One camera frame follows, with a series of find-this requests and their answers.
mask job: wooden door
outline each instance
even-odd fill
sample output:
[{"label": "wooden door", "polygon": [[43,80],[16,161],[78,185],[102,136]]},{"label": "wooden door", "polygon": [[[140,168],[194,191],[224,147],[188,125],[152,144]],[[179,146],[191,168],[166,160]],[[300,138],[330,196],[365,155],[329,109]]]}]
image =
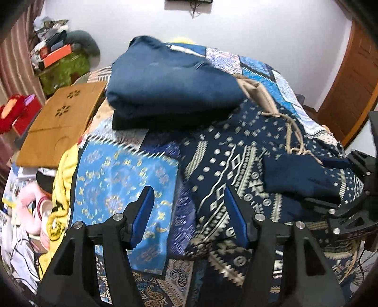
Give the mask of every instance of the wooden door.
[{"label": "wooden door", "polygon": [[344,146],[358,134],[378,96],[378,50],[355,21],[339,73],[317,117]]}]

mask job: drawstring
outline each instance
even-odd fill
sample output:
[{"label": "drawstring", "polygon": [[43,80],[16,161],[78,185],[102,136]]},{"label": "drawstring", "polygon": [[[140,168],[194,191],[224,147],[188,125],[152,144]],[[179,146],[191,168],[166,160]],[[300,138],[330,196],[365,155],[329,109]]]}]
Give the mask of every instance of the drawstring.
[{"label": "drawstring", "polygon": [[[282,113],[268,113],[268,112],[261,112],[261,115],[274,116],[274,117],[281,116],[288,121],[287,130],[286,130],[286,152],[288,154],[295,153],[296,155],[311,155],[316,160],[316,162],[318,162],[320,165],[323,165],[323,163],[317,157],[314,156],[311,150],[306,149],[301,130],[299,129],[296,122],[290,116],[282,114]],[[298,147],[291,148],[291,135],[293,133],[293,128],[292,128],[293,126],[294,126],[294,135],[296,136],[298,140],[299,148]]]}]

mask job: striped curtain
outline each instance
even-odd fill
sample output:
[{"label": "striped curtain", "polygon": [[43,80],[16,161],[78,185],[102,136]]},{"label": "striped curtain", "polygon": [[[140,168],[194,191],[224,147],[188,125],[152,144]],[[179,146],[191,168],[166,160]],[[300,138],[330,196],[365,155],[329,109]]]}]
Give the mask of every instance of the striped curtain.
[{"label": "striped curtain", "polygon": [[[38,42],[33,32],[34,19],[41,14],[44,0],[35,0],[12,27],[0,45],[0,104],[14,94],[36,94],[41,103],[45,95],[30,62],[30,51]],[[4,193],[9,168],[7,161],[14,152],[12,132],[0,135],[0,196]]]}]

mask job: silver bolt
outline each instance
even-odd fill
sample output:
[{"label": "silver bolt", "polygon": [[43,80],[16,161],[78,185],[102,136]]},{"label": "silver bolt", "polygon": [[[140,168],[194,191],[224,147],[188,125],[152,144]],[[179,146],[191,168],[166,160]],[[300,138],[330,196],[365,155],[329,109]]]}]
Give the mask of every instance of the silver bolt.
[{"label": "silver bolt", "polygon": [[122,213],[116,213],[115,215],[113,215],[113,220],[115,220],[115,221],[120,221],[122,219],[123,219]]},{"label": "silver bolt", "polygon": [[82,221],[77,221],[77,222],[74,222],[74,224],[73,224],[73,228],[79,229],[79,228],[82,228],[82,227],[83,227]]},{"label": "silver bolt", "polygon": [[297,226],[299,229],[303,229],[303,228],[306,227],[306,225],[304,224],[304,222],[301,222],[301,221],[296,222],[295,226]]},{"label": "silver bolt", "polygon": [[255,219],[258,220],[259,222],[262,222],[263,220],[265,220],[265,215],[263,215],[261,213],[257,213],[255,215]]}]

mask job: folded dark blue fabric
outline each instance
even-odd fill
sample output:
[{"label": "folded dark blue fabric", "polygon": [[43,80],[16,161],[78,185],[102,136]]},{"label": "folded dark blue fabric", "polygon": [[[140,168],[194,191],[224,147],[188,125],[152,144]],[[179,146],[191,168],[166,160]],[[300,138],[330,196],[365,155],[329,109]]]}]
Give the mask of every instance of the folded dark blue fabric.
[{"label": "folded dark blue fabric", "polygon": [[106,97],[125,120],[237,107],[246,99],[236,79],[206,58],[149,36],[134,38],[113,63]]},{"label": "folded dark blue fabric", "polygon": [[327,169],[310,155],[264,156],[264,185],[268,193],[293,193],[312,198],[339,198],[339,187]]}]

